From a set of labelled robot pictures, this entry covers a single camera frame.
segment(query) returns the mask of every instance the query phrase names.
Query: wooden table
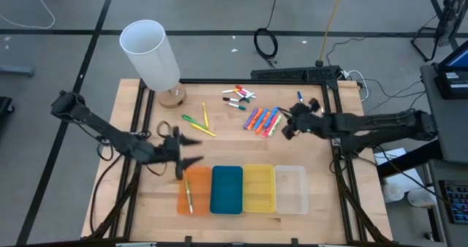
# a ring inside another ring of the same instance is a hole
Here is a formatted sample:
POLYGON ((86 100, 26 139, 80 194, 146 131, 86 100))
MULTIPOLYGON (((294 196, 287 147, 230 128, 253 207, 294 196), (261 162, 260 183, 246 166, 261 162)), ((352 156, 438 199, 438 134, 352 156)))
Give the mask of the wooden table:
MULTIPOLYGON (((226 105, 222 101, 221 91, 233 85, 196 85, 186 86, 187 98, 182 106, 168 110, 155 100, 149 130, 154 134, 149 139, 153 144, 160 144, 156 134, 156 125, 167 121, 178 125, 187 137, 203 141, 202 145, 183 148, 183 156, 204 155, 199 166, 238 165, 248 163, 274 165, 301 165, 306 168, 309 182, 309 213, 306 215, 287 215, 278 213, 242 213, 239 216, 210 215, 205 217, 180 216, 176 212, 178 181, 174 167, 167 166, 162 177, 142 169, 140 185, 135 206, 135 215, 130 240, 182 242, 185 236, 192 236, 194 242, 216 243, 290 243, 291 238, 298 238, 299 243, 346 243, 343 221, 339 205, 335 175, 328 170, 332 160, 331 146, 328 140, 321 140, 313 134, 300 134, 287 141, 280 132, 272 138, 263 139, 254 132, 242 129, 246 119, 255 107, 289 108, 298 101, 297 91, 304 99, 312 97, 323 104, 321 87, 317 85, 248 85, 257 96, 243 112, 226 105), (212 137, 193 129, 181 119, 187 114, 203 122, 201 102, 206 103, 210 130, 217 134, 212 137)), ((128 131, 135 106, 138 80, 122 80, 118 88, 110 123, 120 130, 128 131)), ((355 82, 340 81, 339 92, 344 112, 363 114, 363 109, 355 82)), ((333 95, 330 96, 334 107, 333 95)), ((144 107, 143 101, 141 127, 144 107)), ((286 124, 282 121, 279 129, 286 124)), ((373 160, 370 150, 365 150, 361 157, 373 160)), ((120 161, 104 177, 97 193, 94 224, 97 226, 113 207, 121 175, 120 161)), ((374 166, 355 160, 353 162, 361 205, 374 224, 387 238, 392 238, 387 212, 380 190, 380 182, 374 166)), ((97 178, 109 162, 101 161, 97 178)), ((152 165, 154 171, 162 171, 162 165, 152 165)), ((355 215, 349 207, 353 235, 358 239, 355 215)), ((127 209, 121 212, 125 217, 127 209)), ((89 235, 89 210, 83 227, 83 236, 89 235)), ((123 231, 124 219, 120 219, 119 233, 123 231)))

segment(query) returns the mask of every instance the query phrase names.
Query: yellow highlighter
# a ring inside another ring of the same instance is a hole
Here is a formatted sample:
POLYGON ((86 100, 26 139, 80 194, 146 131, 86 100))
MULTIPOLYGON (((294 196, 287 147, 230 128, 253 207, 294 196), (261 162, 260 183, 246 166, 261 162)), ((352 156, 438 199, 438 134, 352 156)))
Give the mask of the yellow highlighter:
POLYGON ((194 124, 194 123, 192 123, 192 126, 193 126, 194 128, 196 128, 196 129, 200 130, 200 131, 205 132, 206 134, 209 134, 209 135, 211 135, 211 136, 213 136, 213 137, 216 137, 215 134, 213 134, 213 133, 211 133, 210 131, 204 129, 203 127, 197 126, 197 125, 194 124))
POLYGON ((206 106, 205 106, 204 102, 202 103, 202 107, 203 107, 203 115, 205 116, 205 129, 208 130, 208 128, 209 128, 209 126, 208 126, 208 114, 206 113, 206 106))

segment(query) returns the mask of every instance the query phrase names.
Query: gray floor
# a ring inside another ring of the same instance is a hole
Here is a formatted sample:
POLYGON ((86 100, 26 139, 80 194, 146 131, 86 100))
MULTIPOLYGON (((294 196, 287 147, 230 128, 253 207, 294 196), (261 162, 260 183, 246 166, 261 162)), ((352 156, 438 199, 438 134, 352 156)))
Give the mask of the gray floor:
MULTIPOLYGON (((104 0, 44 0, 57 18, 54 29, 94 29, 104 0)), ((122 29, 139 19, 160 21, 167 30, 255 30, 268 22, 273 0, 113 0, 104 29, 122 29)), ((334 0, 278 0, 271 30, 323 31, 334 0)), ((50 18, 37 0, 0 0, 0 14, 13 21, 46 26, 50 18)), ((342 0, 332 31, 413 32, 435 15, 430 0, 342 0)), ((17 29, 0 20, 0 29, 17 29)), ((460 29, 468 31, 465 21, 460 29)), ((90 36, 0 36, 0 63, 31 65, 33 78, 0 75, 0 96, 15 99, 16 113, 4 130, 0 145, 0 246, 15 244, 34 195, 59 121, 49 115, 61 89, 76 80, 90 36)), ((327 51, 346 37, 328 39, 327 51)), ((320 54, 321 37, 278 37, 277 67, 312 66, 320 54)), ((248 78, 252 69, 268 65, 256 53, 251 37, 170 37, 185 78, 248 78)), ((422 39, 424 50, 431 40, 422 39)), ((451 52, 440 48, 436 61, 451 52)), ((396 93, 419 79, 420 56, 409 39, 373 38, 336 47, 331 62, 357 69, 396 93)), ((117 36, 101 36, 81 90, 87 105, 109 119, 121 78, 137 73, 121 51, 117 36)), ((385 100, 369 82, 368 111, 385 100)), ((423 89, 422 84, 408 93, 423 89)), ((392 99, 372 113, 407 109, 414 97, 392 99)), ((429 110, 425 98, 416 108, 429 110)), ((417 148, 402 140, 387 148, 417 148)), ((88 207, 98 160, 95 144, 75 126, 69 127, 28 243, 78 239, 88 207)), ((430 230, 425 210, 405 201, 387 205, 395 240, 420 246, 443 246, 423 239, 430 230)))

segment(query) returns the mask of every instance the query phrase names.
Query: coiled black cable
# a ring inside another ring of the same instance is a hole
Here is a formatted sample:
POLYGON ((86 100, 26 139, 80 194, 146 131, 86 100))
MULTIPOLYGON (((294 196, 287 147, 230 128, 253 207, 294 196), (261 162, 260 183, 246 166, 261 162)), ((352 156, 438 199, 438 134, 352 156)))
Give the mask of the coiled black cable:
POLYGON ((272 58, 275 58, 276 54, 278 53, 278 40, 273 35, 273 33, 271 33, 271 31, 268 30, 268 27, 270 26, 270 23, 271 23, 271 18, 273 17, 273 12, 275 10, 275 5, 276 5, 276 0, 273 1, 273 7, 271 9, 270 20, 268 21, 268 25, 265 28, 259 28, 254 33, 255 49, 257 50, 258 54, 270 64, 270 66, 273 66, 273 64, 269 60, 271 60, 272 58), (267 54, 267 53, 263 52, 260 49, 260 46, 258 45, 258 35, 260 33, 262 33, 262 32, 267 34, 270 37, 270 39, 271 39, 271 41, 273 43, 274 50, 273 50, 272 54, 267 54))

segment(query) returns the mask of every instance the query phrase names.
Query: blue marker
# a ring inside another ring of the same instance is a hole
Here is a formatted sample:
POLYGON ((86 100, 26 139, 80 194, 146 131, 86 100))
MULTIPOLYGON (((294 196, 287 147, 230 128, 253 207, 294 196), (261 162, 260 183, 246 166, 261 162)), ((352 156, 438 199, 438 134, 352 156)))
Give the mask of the blue marker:
POLYGON ((254 125, 254 130, 257 130, 258 126, 262 123, 262 120, 265 117, 266 113, 268 113, 268 109, 265 109, 262 115, 258 118, 257 123, 255 123, 254 125))
POLYGON ((268 128, 268 126, 269 126, 270 123, 271 123, 271 120, 273 119, 273 117, 275 117, 276 112, 278 112, 278 107, 275 107, 275 108, 273 109, 273 112, 271 112, 270 117, 268 118, 268 120, 266 121, 265 125, 263 126, 264 129, 267 129, 267 128, 268 128))
POLYGON ((302 100, 302 96, 301 96, 301 92, 298 91, 298 97, 299 97, 299 101, 301 101, 301 103, 304 103, 304 101, 302 100))

